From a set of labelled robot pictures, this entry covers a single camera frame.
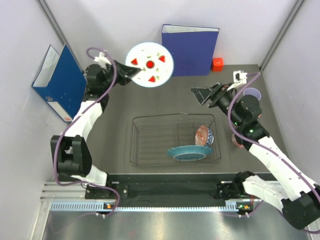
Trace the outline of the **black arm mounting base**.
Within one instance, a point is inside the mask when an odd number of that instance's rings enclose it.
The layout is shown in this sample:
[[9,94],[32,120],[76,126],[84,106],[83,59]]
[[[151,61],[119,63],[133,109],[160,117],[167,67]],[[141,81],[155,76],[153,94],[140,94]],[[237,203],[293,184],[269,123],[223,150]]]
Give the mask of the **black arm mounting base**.
[[208,206],[230,199],[248,199],[240,181],[244,173],[138,173],[111,174],[107,186],[120,195],[122,206],[164,205],[195,201]]

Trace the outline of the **watermelon pattern plate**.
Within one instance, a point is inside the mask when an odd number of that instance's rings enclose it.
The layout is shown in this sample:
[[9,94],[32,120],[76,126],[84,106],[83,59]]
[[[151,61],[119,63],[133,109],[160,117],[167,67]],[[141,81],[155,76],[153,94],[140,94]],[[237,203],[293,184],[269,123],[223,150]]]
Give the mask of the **watermelon pattern plate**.
[[127,54],[125,64],[140,69],[132,81],[145,88],[155,88],[165,84],[174,71],[171,53],[155,42],[143,42],[134,46]]

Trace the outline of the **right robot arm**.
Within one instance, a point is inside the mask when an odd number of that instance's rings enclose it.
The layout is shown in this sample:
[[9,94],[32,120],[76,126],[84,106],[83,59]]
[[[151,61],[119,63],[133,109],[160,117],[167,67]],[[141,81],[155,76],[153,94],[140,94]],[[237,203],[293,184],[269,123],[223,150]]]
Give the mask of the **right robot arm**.
[[228,118],[234,140],[255,156],[278,181],[269,183],[250,171],[240,172],[232,181],[239,198],[253,195],[280,211],[295,229],[303,230],[320,218],[320,186],[306,176],[276,145],[258,121],[262,109],[253,95],[233,95],[230,84],[193,87],[200,105],[218,107]]

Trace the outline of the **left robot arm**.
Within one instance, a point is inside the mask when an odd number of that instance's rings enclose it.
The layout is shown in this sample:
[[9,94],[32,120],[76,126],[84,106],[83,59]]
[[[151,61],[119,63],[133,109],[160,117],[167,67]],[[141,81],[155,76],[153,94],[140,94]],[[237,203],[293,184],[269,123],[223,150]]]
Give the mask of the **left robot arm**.
[[54,176],[67,176],[81,182],[92,183],[102,198],[109,198],[114,191],[109,175],[93,165],[86,140],[97,119],[109,101],[107,90],[116,84],[125,86],[141,70],[119,62],[89,65],[84,76],[87,81],[83,100],[77,114],[61,135],[50,140]]

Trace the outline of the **black wire dish rack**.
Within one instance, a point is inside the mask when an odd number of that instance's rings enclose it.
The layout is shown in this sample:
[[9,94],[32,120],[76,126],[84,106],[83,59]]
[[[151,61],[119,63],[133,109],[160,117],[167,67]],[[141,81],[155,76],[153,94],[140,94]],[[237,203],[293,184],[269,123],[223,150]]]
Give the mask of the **black wire dish rack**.
[[[200,126],[211,129],[213,153],[197,161],[178,161],[167,151],[195,145]],[[213,165],[221,160],[215,117],[212,114],[173,113],[139,116],[132,121],[130,163],[134,167],[176,167]]]

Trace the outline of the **pink patterned mug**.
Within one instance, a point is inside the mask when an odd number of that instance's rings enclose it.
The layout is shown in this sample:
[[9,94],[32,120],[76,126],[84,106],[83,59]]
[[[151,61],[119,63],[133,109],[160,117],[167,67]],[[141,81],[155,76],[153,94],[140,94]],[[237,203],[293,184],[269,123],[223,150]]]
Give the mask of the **pink patterned mug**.
[[243,148],[244,148],[244,145],[243,145],[243,144],[239,144],[239,143],[238,143],[238,141],[237,141],[236,136],[235,136],[234,133],[231,135],[231,141],[233,142],[233,144],[234,144],[237,148],[239,148],[239,149],[243,149]]

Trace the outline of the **lavender plastic cup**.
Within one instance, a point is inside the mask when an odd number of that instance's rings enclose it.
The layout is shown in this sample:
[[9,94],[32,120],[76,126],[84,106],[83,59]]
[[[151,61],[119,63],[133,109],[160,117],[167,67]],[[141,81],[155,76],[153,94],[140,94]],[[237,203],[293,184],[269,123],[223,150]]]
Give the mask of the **lavender plastic cup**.
[[254,88],[254,87],[248,87],[243,91],[243,96],[253,96],[255,98],[257,98],[259,101],[262,98],[262,94],[261,92]]

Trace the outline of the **teal plate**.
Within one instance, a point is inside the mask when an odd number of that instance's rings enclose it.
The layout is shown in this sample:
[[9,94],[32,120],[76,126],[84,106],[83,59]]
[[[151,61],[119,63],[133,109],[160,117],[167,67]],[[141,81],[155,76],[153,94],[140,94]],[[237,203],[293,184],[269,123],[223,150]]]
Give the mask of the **teal plate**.
[[205,159],[213,153],[211,147],[202,145],[185,145],[169,149],[166,154],[176,161],[189,162]]

